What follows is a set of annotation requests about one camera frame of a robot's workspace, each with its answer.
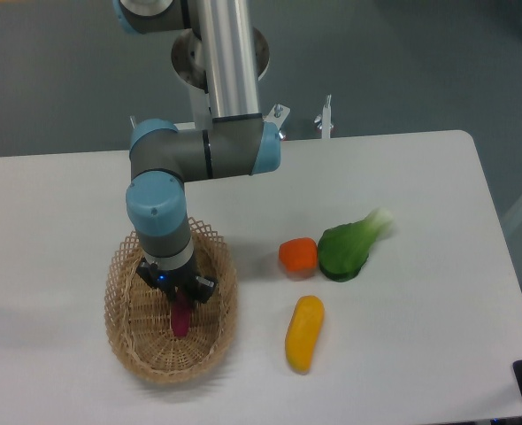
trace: silver metal tube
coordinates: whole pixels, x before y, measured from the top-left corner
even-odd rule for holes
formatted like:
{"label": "silver metal tube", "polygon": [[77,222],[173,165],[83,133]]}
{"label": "silver metal tube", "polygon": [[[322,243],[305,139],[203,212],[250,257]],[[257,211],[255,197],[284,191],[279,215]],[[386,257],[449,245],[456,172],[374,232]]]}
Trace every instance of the silver metal tube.
{"label": "silver metal tube", "polygon": [[198,0],[212,118],[259,113],[247,0]]}

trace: blue joint cap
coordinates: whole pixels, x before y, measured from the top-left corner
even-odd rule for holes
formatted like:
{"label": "blue joint cap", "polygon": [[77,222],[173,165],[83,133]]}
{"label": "blue joint cap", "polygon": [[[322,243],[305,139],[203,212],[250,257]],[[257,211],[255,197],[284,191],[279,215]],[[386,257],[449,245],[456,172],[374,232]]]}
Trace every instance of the blue joint cap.
{"label": "blue joint cap", "polygon": [[113,11],[116,12],[116,17],[118,18],[119,24],[123,30],[128,34],[140,34],[139,32],[135,31],[131,25],[129,25],[129,22],[127,22],[127,19],[121,10],[121,4],[119,4],[119,0],[111,0],[111,3],[113,4]]}
{"label": "blue joint cap", "polygon": [[280,166],[280,138],[279,129],[272,122],[266,122],[263,127],[263,136],[259,145],[259,153],[251,175],[270,173]]}
{"label": "blue joint cap", "polygon": [[179,181],[163,171],[148,171],[133,179],[126,192],[127,215],[135,230],[166,236],[187,215],[187,200]]}
{"label": "blue joint cap", "polygon": [[135,128],[133,133],[131,134],[131,143],[129,144],[129,154],[131,155],[131,151],[133,150],[135,144],[139,142],[139,140],[149,134],[151,131],[155,130],[171,130],[175,133],[179,132],[179,129],[171,122],[166,120],[160,120],[159,118],[153,118],[151,120],[145,120],[144,122],[140,122]]}

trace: wicker basket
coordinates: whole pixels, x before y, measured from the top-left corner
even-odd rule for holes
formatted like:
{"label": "wicker basket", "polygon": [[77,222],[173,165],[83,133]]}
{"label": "wicker basket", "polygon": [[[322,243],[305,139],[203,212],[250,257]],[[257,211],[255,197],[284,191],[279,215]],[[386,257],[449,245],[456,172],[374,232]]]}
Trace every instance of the wicker basket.
{"label": "wicker basket", "polygon": [[184,338],[173,335],[166,295],[135,272],[142,249],[133,232],[111,260],[105,292],[105,326],[123,366],[154,383],[180,383],[214,367],[235,332],[237,281],[224,240],[209,225],[189,219],[199,272],[219,284],[206,304],[192,313]]}

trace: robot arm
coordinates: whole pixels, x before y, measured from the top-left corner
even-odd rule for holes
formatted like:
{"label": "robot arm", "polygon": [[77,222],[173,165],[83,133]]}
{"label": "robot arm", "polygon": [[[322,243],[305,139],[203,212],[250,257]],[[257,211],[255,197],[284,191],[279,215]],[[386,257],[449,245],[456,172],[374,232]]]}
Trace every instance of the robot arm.
{"label": "robot arm", "polygon": [[203,53],[210,129],[179,132],[163,120],[139,124],[126,201],[145,255],[139,275],[170,299],[176,287],[206,302],[215,281],[196,274],[184,183],[265,173],[280,164],[279,129],[259,110],[248,3],[115,0],[114,6],[122,25],[137,33],[191,26],[193,44]]}

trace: yellow toy vegetable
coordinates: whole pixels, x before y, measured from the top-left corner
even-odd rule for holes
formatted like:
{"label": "yellow toy vegetable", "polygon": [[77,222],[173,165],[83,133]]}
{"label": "yellow toy vegetable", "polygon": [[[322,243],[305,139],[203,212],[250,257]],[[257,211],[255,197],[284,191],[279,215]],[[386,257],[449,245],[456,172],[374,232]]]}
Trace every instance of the yellow toy vegetable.
{"label": "yellow toy vegetable", "polygon": [[285,352],[288,364],[299,374],[307,374],[311,368],[312,354],[322,322],[324,305],[318,297],[301,297],[288,325]]}

